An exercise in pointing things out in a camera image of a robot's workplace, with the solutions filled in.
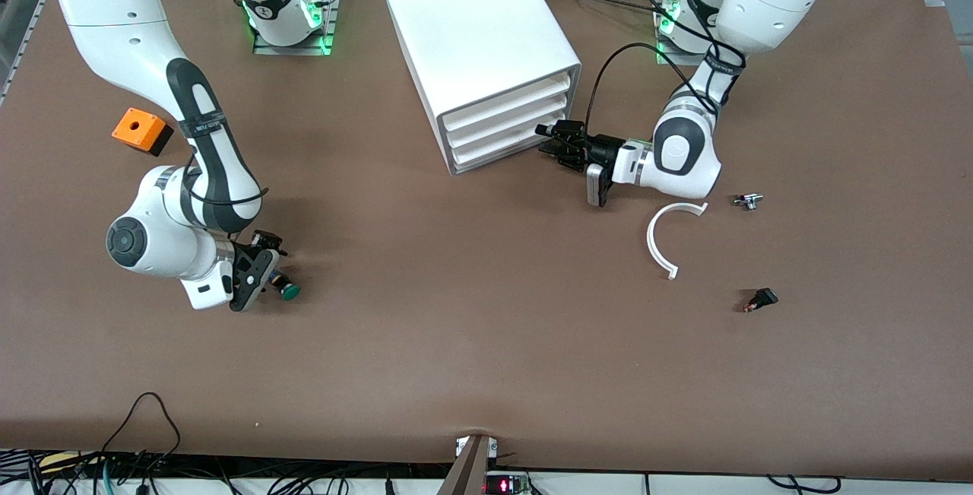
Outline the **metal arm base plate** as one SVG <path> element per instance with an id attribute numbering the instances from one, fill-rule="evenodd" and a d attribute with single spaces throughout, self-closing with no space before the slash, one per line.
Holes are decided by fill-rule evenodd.
<path id="1" fill-rule="evenodd" d="M 340 0 L 292 0 L 278 13 L 277 24 L 248 11 L 253 52 L 267 56 L 329 56 L 333 48 Z"/>
<path id="2" fill-rule="evenodd" d="M 697 66 L 710 48 L 706 29 L 691 0 L 657 0 L 663 13 L 654 15 L 657 47 L 678 65 Z"/>

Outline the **white semicircular plastic bracket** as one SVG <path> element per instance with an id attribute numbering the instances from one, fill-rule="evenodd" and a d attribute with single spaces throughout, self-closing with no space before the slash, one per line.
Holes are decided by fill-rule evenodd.
<path id="1" fill-rule="evenodd" d="M 679 267 L 677 264 L 674 264 L 670 262 L 670 260 L 666 259 L 666 256 L 664 256 L 659 249 L 656 235 L 654 234 L 654 232 L 656 232 L 657 225 L 659 224 L 659 220 L 665 214 L 675 211 L 689 212 L 689 214 L 694 214 L 695 217 L 701 217 L 707 210 L 707 201 L 704 201 L 701 204 L 690 203 L 690 201 L 675 201 L 674 203 L 660 208 L 660 210 L 654 214 L 654 217 L 650 219 L 645 233 L 646 246 L 650 256 L 654 260 L 654 263 L 666 271 L 668 280 L 672 281 L 677 277 Z"/>

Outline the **white plastic drawer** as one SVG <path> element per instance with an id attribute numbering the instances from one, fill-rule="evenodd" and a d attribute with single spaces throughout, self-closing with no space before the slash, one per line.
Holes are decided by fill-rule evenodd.
<path id="1" fill-rule="evenodd" d="M 480 101 L 473 106 L 459 108 L 454 113 L 442 115 L 442 124 L 449 131 L 459 130 L 467 125 L 486 121 L 490 117 L 510 113 L 515 108 L 527 106 L 532 101 L 566 93 L 570 84 L 571 80 L 567 73 L 552 75 L 528 86 L 518 87 L 492 99 Z"/>
<path id="2" fill-rule="evenodd" d="M 539 125 L 556 123 L 560 114 L 538 116 L 528 121 L 515 123 L 510 128 L 491 127 L 459 137 L 448 136 L 447 163 L 452 175 L 475 170 L 486 163 L 521 152 L 540 144 L 542 135 L 536 134 Z"/>
<path id="3" fill-rule="evenodd" d="M 533 128 L 542 121 L 556 119 L 562 115 L 564 108 L 567 107 L 566 96 L 548 97 L 548 99 L 531 101 L 514 108 L 507 113 L 500 113 L 496 116 L 460 125 L 455 130 L 449 130 L 448 144 L 456 151 L 456 155 L 470 155 L 470 150 L 478 148 L 493 148 L 494 144 L 507 142 L 510 139 L 519 139 L 522 132 L 531 132 L 527 127 Z"/>

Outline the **brown wedge bar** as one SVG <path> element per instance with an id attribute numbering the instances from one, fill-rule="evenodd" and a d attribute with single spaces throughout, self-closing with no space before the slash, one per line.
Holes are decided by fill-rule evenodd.
<path id="1" fill-rule="evenodd" d="M 497 441 L 487 435 L 456 440 L 456 460 L 436 495 L 484 495 L 491 460 L 497 457 Z"/>

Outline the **green round push button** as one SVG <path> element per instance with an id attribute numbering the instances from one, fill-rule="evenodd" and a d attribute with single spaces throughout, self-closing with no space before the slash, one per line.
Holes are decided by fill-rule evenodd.
<path id="1" fill-rule="evenodd" d="M 277 291 L 284 301 L 296 299 L 301 294 L 301 287 L 288 274 L 273 270 L 268 277 L 268 283 Z"/>

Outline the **white drawer cabinet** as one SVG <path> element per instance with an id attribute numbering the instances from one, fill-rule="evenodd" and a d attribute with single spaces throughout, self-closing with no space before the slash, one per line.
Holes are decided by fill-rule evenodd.
<path id="1" fill-rule="evenodd" d="M 559 120 L 569 117 L 582 64 L 546 0 L 386 3 L 447 168 L 442 115 L 567 73 L 571 84 L 561 93 L 567 107 Z"/>

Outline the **device with red display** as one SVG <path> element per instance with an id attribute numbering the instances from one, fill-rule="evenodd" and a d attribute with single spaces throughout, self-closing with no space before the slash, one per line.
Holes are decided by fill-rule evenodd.
<path id="1" fill-rule="evenodd" d="M 533 495 L 526 471 L 489 471 L 484 475 L 483 495 Z"/>

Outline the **orange box with hole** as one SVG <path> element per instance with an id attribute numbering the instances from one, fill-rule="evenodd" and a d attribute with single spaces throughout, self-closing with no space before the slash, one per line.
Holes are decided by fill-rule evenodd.
<path id="1" fill-rule="evenodd" d="M 133 150 L 159 157 L 173 137 L 173 128 L 159 116 L 128 108 L 111 137 Z"/>

